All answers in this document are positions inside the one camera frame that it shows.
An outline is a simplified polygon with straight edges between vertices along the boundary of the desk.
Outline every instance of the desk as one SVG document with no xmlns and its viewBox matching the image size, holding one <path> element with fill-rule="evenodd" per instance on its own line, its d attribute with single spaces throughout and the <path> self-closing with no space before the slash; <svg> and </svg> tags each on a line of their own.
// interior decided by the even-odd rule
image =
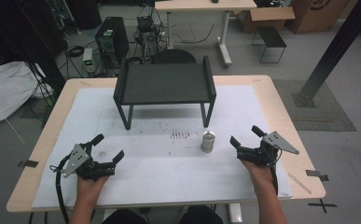
<svg viewBox="0 0 361 224">
<path fill-rule="evenodd" d="M 38 161 L 35 168 L 25 167 L 21 178 L 7 203 L 8 212 L 47 211 L 34 209 L 35 198 L 40 177 L 46 161 L 54 148 L 62 125 L 69 113 L 76 94 L 81 88 L 114 88 L 116 78 L 71 79 L 69 80 L 52 110 L 51 116 L 38 139 L 29 160 Z M 288 181 L 293 190 L 292 199 L 322 198 L 326 192 L 320 179 L 307 176 L 305 170 L 314 170 L 312 162 L 299 135 L 288 116 L 285 106 L 279 97 L 271 79 L 267 76 L 216 76 L 217 85 L 252 85 L 260 102 L 261 110 L 271 130 L 278 131 L 295 148 L 299 155 L 284 153 L 281 161 L 287 171 Z"/>
<path fill-rule="evenodd" d="M 223 55 L 225 65 L 231 65 L 229 52 L 226 46 L 227 27 L 229 23 L 229 14 L 232 10 L 247 10 L 257 7 L 253 0 L 220 0 L 214 4 L 210 0 L 172 0 L 157 2 L 155 9 L 167 13 L 168 26 L 168 49 L 174 47 L 172 40 L 171 14 L 173 12 L 187 12 L 187 11 L 224 11 L 223 27 L 221 36 L 218 38 L 218 46 Z"/>
</svg>

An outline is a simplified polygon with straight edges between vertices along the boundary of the black shelf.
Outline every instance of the black shelf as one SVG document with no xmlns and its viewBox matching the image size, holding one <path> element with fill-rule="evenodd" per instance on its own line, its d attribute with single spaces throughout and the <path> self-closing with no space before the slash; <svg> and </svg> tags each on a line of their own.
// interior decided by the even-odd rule
<svg viewBox="0 0 361 224">
<path fill-rule="evenodd" d="M 215 96 L 215 83 L 205 56 L 203 63 L 127 64 L 123 60 L 113 98 L 129 130 L 134 105 L 201 104 L 203 126 L 208 127 Z M 204 104 L 209 104 L 207 115 Z M 130 106 L 128 119 L 123 105 Z"/>
</svg>

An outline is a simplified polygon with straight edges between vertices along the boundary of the metal can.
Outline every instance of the metal can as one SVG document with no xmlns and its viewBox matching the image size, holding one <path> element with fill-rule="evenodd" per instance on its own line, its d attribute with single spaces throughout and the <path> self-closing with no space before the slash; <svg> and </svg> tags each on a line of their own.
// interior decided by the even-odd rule
<svg viewBox="0 0 361 224">
<path fill-rule="evenodd" d="M 214 143 L 215 143 L 215 134 L 210 131 L 204 132 L 202 136 L 202 145 L 201 145 L 202 151 L 211 152 Z"/>
</svg>

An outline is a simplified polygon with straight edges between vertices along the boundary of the gray carpet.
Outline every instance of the gray carpet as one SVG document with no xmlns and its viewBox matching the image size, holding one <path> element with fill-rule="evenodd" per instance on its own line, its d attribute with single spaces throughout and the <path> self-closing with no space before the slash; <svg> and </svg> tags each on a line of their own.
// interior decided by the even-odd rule
<svg viewBox="0 0 361 224">
<path fill-rule="evenodd" d="M 296 107 L 291 93 L 299 92 L 305 80 L 273 80 L 298 131 L 355 132 L 356 129 L 324 83 L 313 98 L 316 107 Z"/>
</svg>

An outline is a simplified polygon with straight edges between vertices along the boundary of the concrete floor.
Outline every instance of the concrete floor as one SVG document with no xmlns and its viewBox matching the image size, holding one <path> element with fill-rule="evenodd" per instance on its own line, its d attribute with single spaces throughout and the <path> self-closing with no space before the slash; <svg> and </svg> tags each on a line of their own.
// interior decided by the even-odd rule
<svg viewBox="0 0 361 224">
<path fill-rule="evenodd" d="M 135 17 L 139 7 L 102 7 L 102 18 L 121 16 L 127 25 L 128 38 L 131 40 L 135 31 Z M 278 64 L 261 64 L 259 58 L 262 48 L 251 45 L 253 34 L 240 31 L 235 20 L 229 22 L 227 47 L 232 65 L 225 67 L 216 46 L 216 37 L 220 34 L 220 25 L 215 27 L 206 39 L 199 44 L 176 43 L 178 49 L 192 53 L 198 62 L 203 55 L 208 55 L 214 75 L 268 75 L 272 79 L 307 79 L 319 62 L 335 33 L 340 29 L 342 21 L 327 32 L 307 35 L 294 35 L 285 28 L 280 32 L 287 44 L 285 54 Z M 211 28 L 210 25 L 192 25 L 197 40 L 204 39 Z M 69 34 L 69 45 L 85 44 L 94 40 L 96 29 L 83 31 L 82 35 Z M 174 33 L 183 39 L 193 39 L 188 25 L 176 25 Z M 75 65 L 82 69 L 81 59 L 74 59 Z M 57 58 L 58 65 L 64 63 L 63 54 Z M 78 77 L 73 65 L 69 65 L 69 76 Z M 300 138 L 308 150 L 311 160 L 321 174 L 327 175 L 329 181 L 324 182 L 326 197 L 322 201 L 335 204 L 337 207 L 309 206 L 308 203 L 320 203 L 319 200 L 283 201 L 282 205 L 289 223 L 361 223 L 361 34 L 340 60 L 326 81 L 349 119 L 356 132 L 299 132 Z M 11 214 L 6 211 L 7 200 L 12 193 L 22 169 L 20 161 L 26 161 L 42 132 L 41 122 L 37 119 L 20 119 L 25 107 L 22 107 L 7 120 L 17 130 L 25 145 L 11 130 L 7 122 L 0 122 L 0 223 L 26 223 L 29 214 Z M 258 223 L 256 203 L 243 203 L 243 223 Z M 151 223 L 175 223 L 179 208 L 153 208 L 150 214 Z M 225 205 L 217 207 L 217 213 L 229 223 Z M 94 223 L 102 220 L 103 211 L 98 211 Z M 43 214 L 35 214 L 35 223 L 43 222 Z M 61 214 L 49 213 L 49 223 L 62 223 Z"/>
</svg>

